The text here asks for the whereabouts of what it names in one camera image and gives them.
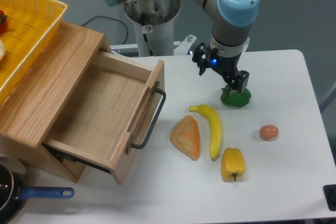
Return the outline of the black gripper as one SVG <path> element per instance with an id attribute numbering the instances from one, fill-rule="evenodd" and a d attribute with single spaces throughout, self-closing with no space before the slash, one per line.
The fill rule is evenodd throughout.
<path id="1" fill-rule="evenodd" d="M 228 82 L 231 90 L 242 93 L 247 87 L 249 72 L 237 69 L 241 54 L 224 57 L 219 54 L 218 48 L 211 48 L 202 42 L 194 50 L 192 61 L 197 64 L 200 76 L 206 69 L 211 68 Z"/>

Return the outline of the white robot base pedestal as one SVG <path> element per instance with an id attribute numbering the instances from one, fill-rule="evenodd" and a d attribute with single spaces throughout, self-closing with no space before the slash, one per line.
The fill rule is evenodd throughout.
<path id="1" fill-rule="evenodd" d="M 124 11 L 134 25 L 140 57 L 173 55 L 174 21 L 180 8 L 180 0 L 124 2 Z"/>

